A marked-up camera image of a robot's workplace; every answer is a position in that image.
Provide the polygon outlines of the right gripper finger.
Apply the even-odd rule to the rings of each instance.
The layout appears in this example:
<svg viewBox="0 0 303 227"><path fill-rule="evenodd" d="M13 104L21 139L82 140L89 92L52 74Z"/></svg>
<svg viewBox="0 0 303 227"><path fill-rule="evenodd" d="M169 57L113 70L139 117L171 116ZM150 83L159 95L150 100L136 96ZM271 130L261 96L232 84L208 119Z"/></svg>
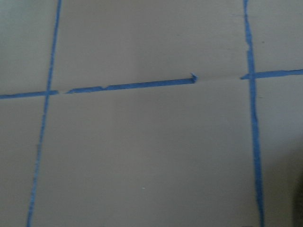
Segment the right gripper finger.
<svg viewBox="0 0 303 227"><path fill-rule="evenodd" d="M303 226L303 154L295 159L295 167L298 175L295 179L293 193L293 226Z"/></svg>

